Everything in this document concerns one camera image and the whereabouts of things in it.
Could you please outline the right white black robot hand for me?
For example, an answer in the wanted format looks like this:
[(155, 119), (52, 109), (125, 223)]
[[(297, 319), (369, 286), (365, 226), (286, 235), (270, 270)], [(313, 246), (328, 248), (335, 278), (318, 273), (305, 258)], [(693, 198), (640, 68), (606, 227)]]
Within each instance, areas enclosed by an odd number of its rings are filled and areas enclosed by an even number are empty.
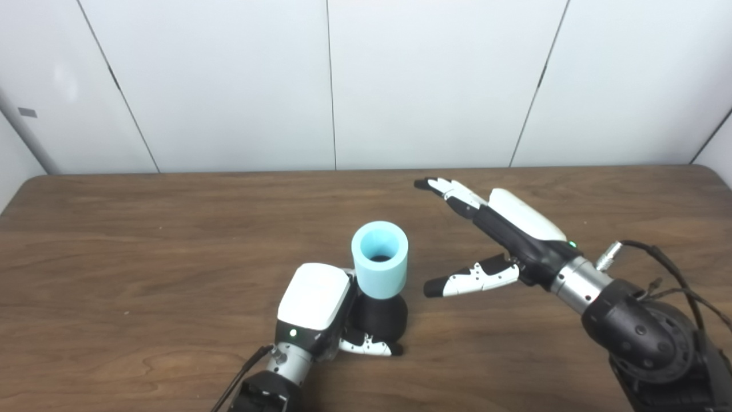
[(431, 191), (505, 250), (424, 283), (427, 298), (486, 291), (520, 280), (548, 290), (562, 268), (582, 253), (554, 223), (508, 190), (494, 188), (483, 199), (457, 180), (426, 177), (414, 187)]

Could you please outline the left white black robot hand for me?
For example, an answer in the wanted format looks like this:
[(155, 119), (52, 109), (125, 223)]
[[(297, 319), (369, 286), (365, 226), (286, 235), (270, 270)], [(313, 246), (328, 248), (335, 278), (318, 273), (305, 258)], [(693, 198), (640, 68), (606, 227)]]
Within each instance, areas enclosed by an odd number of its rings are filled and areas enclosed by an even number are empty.
[(404, 347), (357, 325), (361, 293), (356, 274), (323, 263), (296, 269), (277, 310), (274, 341), (299, 348), (311, 362), (323, 362), (343, 350), (351, 354), (401, 356)]

